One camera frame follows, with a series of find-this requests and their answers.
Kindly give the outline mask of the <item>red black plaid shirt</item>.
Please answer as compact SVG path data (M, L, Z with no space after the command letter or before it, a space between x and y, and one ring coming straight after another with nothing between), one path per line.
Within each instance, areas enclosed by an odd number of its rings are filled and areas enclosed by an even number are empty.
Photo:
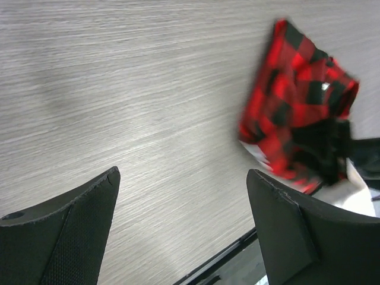
M293 161L292 129L328 118L349 119L359 82L281 18L273 27L252 94L239 123L239 141L272 174L311 194L327 184Z

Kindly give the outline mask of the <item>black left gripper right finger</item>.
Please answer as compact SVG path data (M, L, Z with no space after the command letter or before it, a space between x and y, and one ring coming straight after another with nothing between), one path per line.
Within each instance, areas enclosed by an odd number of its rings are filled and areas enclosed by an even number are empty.
M269 284L379 284L379 218L251 169L249 202Z

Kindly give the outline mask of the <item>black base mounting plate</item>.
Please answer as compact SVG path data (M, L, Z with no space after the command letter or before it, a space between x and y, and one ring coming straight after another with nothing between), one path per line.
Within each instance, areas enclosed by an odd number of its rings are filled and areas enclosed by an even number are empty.
M268 284L256 229L175 282L187 284Z

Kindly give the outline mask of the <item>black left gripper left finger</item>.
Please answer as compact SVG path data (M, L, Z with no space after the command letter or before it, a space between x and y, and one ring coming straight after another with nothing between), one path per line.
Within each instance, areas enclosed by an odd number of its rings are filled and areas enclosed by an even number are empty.
M121 175L1 217L1 284L97 284Z

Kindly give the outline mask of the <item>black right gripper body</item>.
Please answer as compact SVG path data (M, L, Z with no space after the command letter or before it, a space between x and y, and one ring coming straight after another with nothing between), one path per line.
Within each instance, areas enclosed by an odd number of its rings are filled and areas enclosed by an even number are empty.
M347 177L346 160L352 152L348 119L328 118L294 128L292 136L296 147L295 163L305 166L327 185Z

